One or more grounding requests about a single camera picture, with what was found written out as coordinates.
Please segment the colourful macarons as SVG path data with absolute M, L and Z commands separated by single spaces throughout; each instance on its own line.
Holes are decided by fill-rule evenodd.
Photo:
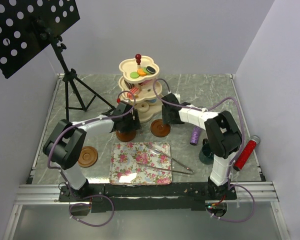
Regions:
M 146 71 L 149 72 L 149 74 L 155 74 L 156 73 L 156 70 L 151 66 L 147 66 Z

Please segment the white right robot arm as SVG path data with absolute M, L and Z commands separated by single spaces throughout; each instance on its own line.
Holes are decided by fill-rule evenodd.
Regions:
M 208 177 L 208 193 L 220 199 L 229 188 L 230 169 L 243 143 L 242 132 L 229 111 L 213 112 L 190 103 L 180 103 L 175 94 L 161 99 L 164 124 L 192 124 L 206 132 L 213 154 L 212 172 Z

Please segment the cream glazed donut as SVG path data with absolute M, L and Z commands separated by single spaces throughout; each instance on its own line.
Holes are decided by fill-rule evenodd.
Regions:
M 138 104 L 138 111 L 140 113 L 146 113 L 149 110 L 150 106 L 147 102 L 141 102 Z

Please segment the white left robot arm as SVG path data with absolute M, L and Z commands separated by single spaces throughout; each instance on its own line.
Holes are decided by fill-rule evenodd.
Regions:
M 112 132 L 131 133 L 141 128 L 138 110 L 122 101 L 108 114 L 71 122 L 60 120 L 45 142 L 42 152 L 48 157 L 47 167 L 58 170 L 70 194 L 77 201 L 91 195 L 88 179 L 83 175 L 78 160 L 85 139 Z

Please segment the red striped cake slice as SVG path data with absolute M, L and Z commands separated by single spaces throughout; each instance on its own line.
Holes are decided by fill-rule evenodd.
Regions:
M 138 95 L 139 95 L 139 93 L 141 92 L 141 89 L 139 88 L 139 87 L 137 87 L 137 86 L 134 86 L 133 88 L 131 88 L 130 90 L 129 90 L 129 92 L 127 93 L 127 97 L 129 98 L 129 99 L 134 99 L 134 98 L 137 98 L 138 97 Z

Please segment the metal serving tongs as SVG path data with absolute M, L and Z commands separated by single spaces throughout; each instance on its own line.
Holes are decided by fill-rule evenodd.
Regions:
M 163 151 L 161 151 L 158 148 L 154 147 L 152 144 L 145 143 L 144 146 L 147 147 L 152 153 L 155 153 L 157 155 L 163 155 L 164 157 L 168 158 L 171 163 L 172 162 L 177 163 L 183 169 L 187 170 L 187 172 L 174 170 L 173 167 L 171 167 L 170 169 L 160 168 L 160 167 L 156 167 L 156 166 L 147 165 L 147 164 L 144 164 L 144 163 L 141 163 L 141 162 L 137 162 L 137 164 L 139 166 L 143 166 L 143 167 L 150 168 L 150 169 L 153 169 L 153 170 L 158 170 L 158 171 L 163 171 L 163 172 L 171 172 L 171 173 L 178 173 L 178 174 L 183 174 L 183 175 L 193 175 L 194 174 L 194 171 L 191 168 L 189 168 L 188 166 L 186 166 L 183 163 L 179 162 L 175 158 L 165 154 Z

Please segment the pink cake slice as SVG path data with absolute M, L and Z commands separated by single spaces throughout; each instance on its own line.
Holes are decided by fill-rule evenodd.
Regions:
M 151 83 L 153 80 L 150 79 L 150 80 L 145 80 L 143 81 L 142 83 L 140 83 L 141 86 L 145 86 L 145 85 L 148 85 L 149 83 Z

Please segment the chocolate cake slice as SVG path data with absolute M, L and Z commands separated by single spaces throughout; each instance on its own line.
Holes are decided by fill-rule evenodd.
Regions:
M 127 87 L 129 90 L 133 88 L 133 86 L 132 86 L 130 83 L 128 83 L 128 82 L 126 82 L 125 85 L 126 85 L 126 87 Z

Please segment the cream three-tier cake stand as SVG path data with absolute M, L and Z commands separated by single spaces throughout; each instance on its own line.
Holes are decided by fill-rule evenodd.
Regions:
M 151 66 L 156 70 L 155 74 L 147 74 L 146 76 L 139 76 L 136 79 L 130 78 L 130 73 L 137 72 L 138 69 L 146 68 L 147 66 Z M 122 101 L 126 101 L 130 104 L 135 104 L 135 109 L 138 111 L 138 104 L 142 102 L 146 102 L 149 105 L 149 110 L 145 113 L 141 113 L 138 111 L 139 120 L 141 123 L 146 123 L 152 119 L 152 117 L 156 114 L 159 114 L 162 110 L 162 103 L 158 100 L 157 96 L 162 96 L 163 87 L 162 84 L 156 79 L 160 74 L 160 67 L 155 63 L 155 61 L 146 55 L 136 54 L 133 58 L 128 58 L 123 60 L 119 64 L 119 70 L 122 73 L 122 76 L 118 80 L 118 86 L 120 87 L 122 94 L 120 94 L 119 98 Z M 140 85 L 140 83 L 152 80 L 147 85 Z M 139 87 L 141 89 L 142 86 L 152 86 L 153 91 L 151 92 L 142 92 L 140 91 L 137 98 L 129 99 L 127 93 L 129 89 L 126 87 L 125 83 L 130 83 L 133 87 Z M 157 98 L 155 103 L 151 103 L 150 100 Z

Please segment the white cake slice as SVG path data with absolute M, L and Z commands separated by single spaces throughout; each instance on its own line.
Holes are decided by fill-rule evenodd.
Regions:
M 152 86 L 142 86 L 140 90 L 142 92 L 149 93 L 149 92 L 153 91 L 153 87 Z

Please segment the black perforated music stand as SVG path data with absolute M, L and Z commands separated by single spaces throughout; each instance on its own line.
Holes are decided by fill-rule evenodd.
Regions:
M 115 107 L 68 68 L 62 52 L 62 34 L 80 20 L 74 0 L 0 0 L 0 70 L 8 79 L 47 46 L 51 46 L 63 69 L 65 93 L 75 94 L 78 110 L 86 112 L 95 98 Z

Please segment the dark green mug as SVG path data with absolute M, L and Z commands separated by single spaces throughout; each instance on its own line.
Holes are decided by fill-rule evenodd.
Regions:
M 207 138 L 202 140 L 202 148 L 199 152 L 199 160 L 205 165 L 212 165 L 214 162 L 214 154 L 211 150 L 209 141 Z

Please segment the orange macaron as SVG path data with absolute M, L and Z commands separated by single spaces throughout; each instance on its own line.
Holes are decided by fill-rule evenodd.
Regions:
M 141 76 L 141 77 L 144 77 L 144 76 L 147 75 L 147 73 L 146 73 L 142 68 L 139 68 L 139 69 L 137 70 L 137 74 L 138 74 L 139 76 Z

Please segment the brown wooden saucer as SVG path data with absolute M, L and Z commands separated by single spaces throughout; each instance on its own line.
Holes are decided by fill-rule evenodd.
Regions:
M 88 168 L 94 165 L 98 160 L 98 152 L 92 146 L 84 146 L 80 152 L 78 165 L 82 168 Z
M 121 142 L 131 142 L 136 137 L 137 131 L 136 130 L 129 131 L 129 132 L 116 131 L 115 134 L 116 134 L 116 137 L 119 141 L 121 141 Z
M 162 119 L 156 119 L 151 123 L 150 131 L 154 136 L 163 138 L 170 133 L 171 127 L 169 124 L 164 124 Z

